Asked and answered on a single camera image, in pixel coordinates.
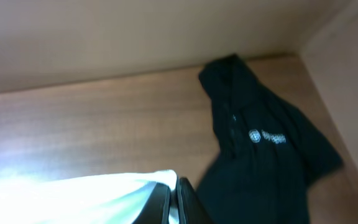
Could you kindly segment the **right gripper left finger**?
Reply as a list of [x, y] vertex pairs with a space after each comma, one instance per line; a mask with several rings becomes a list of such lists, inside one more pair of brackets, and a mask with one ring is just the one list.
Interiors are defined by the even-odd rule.
[[170, 211], [170, 189], [156, 184], [139, 216], [133, 224], [168, 224]]

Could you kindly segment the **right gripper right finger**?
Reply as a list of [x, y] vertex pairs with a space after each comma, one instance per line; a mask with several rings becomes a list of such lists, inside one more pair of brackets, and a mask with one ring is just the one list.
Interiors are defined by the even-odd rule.
[[176, 195], [180, 224], [213, 224], [187, 178], [177, 181]]

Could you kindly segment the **white t-shirt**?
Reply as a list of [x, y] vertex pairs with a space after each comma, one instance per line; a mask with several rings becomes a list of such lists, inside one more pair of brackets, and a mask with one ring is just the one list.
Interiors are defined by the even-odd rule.
[[[0, 187], [0, 223], [132, 223], [156, 184], [176, 190], [173, 170], [78, 177]], [[178, 223], [170, 203], [168, 223]]]

